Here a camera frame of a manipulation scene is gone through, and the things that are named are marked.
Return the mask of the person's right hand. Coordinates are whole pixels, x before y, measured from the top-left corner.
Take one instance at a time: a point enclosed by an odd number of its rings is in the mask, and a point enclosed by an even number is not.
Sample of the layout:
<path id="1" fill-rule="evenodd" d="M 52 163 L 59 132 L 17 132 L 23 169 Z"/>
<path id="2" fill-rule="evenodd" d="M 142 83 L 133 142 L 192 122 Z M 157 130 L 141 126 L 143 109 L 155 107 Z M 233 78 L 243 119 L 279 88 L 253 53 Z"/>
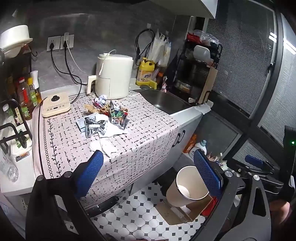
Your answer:
<path id="1" fill-rule="evenodd" d="M 271 223 L 273 226 L 281 225 L 290 211 L 290 203 L 284 200 L 274 200 L 269 203 Z"/>

